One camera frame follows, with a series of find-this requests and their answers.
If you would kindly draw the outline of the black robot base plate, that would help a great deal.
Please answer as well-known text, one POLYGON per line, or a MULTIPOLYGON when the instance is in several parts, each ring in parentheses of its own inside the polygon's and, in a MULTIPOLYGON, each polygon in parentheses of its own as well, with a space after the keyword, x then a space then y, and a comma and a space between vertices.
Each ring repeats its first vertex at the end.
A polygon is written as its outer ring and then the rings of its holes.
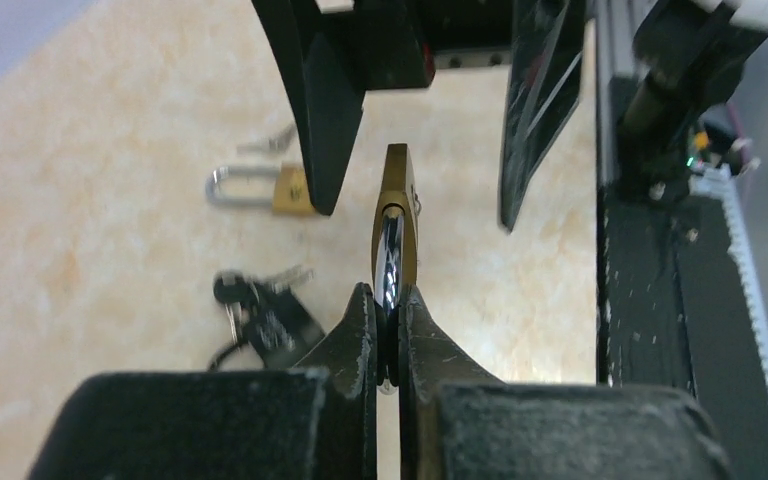
POLYGON ((768 479, 768 318, 735 181, 708 168, 675 207, 626 201, 611 150, 636 88, 615 78, 597 96, 599 378, 689 393, 734 477, 768 479))

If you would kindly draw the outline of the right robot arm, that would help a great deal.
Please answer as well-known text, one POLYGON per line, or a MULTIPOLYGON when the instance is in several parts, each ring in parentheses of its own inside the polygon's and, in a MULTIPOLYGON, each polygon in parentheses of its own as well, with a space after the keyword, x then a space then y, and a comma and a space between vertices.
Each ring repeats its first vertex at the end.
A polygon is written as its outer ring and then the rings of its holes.
MULTIPOLYGON (((576 101, 584 1, 257 1, 290 102, 310 200, 335 209, 366 93, 425 89, 438 69, 508 65, 498 219, 516 224, 528 184, 576 101)), ((632 42, 647 69, 620 131, 639 191, 678 176, 686 130, 725 102, 768 38, 768 1, 657 1, 632 42)))

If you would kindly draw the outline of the long-shackle brass padlock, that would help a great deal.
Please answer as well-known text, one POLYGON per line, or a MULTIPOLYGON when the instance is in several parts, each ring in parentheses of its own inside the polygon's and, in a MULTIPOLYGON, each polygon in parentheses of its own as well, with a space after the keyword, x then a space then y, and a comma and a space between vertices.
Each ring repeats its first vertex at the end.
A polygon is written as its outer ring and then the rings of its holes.
POLYGON ((304 168, 301 165, 226 165, 216 168, 205 183, 207 201, 216 207, 260 209, 274 215, 314 217, 304 168))

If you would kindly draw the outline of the black-headed keys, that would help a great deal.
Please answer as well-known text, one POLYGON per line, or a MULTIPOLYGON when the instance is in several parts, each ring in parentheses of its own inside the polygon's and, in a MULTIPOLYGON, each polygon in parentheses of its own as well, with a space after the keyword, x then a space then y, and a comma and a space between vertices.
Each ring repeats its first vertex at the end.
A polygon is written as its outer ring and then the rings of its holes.
POLYGON ((295 265, 268 277, 246 275, 239 270, 221 270, 213 279, 214 299, 225 307, 235 346, 243 345, 243 327, 262 307, 293 287, 308 282, 312 268, 295 265))

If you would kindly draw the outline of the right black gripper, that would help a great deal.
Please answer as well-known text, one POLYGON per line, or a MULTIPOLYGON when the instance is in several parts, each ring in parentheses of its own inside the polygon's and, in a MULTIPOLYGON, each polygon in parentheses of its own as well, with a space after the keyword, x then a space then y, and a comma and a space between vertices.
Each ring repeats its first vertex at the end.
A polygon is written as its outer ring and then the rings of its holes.
POLYGON ((513 231, 533 175, 579 100, 585 1, 253 6, 293 113, 311 204, 325 216, 338 202, 364 92, 424 89, 441 70, 493 68, 511 57, 498 218, 513 231))

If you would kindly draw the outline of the silver keys of brass padlock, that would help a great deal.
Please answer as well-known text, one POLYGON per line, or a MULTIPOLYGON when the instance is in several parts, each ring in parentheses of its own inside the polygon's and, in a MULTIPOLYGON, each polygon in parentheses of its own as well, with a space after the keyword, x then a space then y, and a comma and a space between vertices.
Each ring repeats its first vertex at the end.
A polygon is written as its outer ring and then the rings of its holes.
POLYGON ((236 147, 236 153, 238 155, 279 155, 286 152, 296 138, 297 126, 294 123, 290 123, 272 136, 239 144, 236 147))

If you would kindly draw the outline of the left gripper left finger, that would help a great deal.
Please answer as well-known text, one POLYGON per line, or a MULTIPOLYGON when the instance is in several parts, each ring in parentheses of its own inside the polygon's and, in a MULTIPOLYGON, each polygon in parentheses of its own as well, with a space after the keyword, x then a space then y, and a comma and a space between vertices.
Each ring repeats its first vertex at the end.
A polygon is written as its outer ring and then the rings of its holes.
POLYGON ((117 372, 67 399, 33 479, 373 479, 376 305, 355 286, 294 368, 117 372))

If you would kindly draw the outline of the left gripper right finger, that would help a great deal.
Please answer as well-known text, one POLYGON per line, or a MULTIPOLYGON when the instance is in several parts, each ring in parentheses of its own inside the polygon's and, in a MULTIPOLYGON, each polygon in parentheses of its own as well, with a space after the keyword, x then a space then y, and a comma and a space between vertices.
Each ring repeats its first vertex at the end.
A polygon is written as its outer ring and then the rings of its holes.
POLYGON ((433 320, 417 287, 399 308, 405 479, 728 479, 715 429, 659 386, 516 384, 433 320))

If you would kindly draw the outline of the black Kaijing padlock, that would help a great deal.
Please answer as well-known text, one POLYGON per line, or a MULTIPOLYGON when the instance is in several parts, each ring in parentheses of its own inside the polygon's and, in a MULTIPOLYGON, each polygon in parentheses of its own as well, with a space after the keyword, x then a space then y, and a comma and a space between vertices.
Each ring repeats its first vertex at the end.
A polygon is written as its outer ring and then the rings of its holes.
POLYGON ((304 358, 325 331, 292 291, 272 300, 243 327, 243 345, 232 340, 211 358, 208 369, 218 371, 234 353, 251 347, 267 369, 286 369, 304 358))

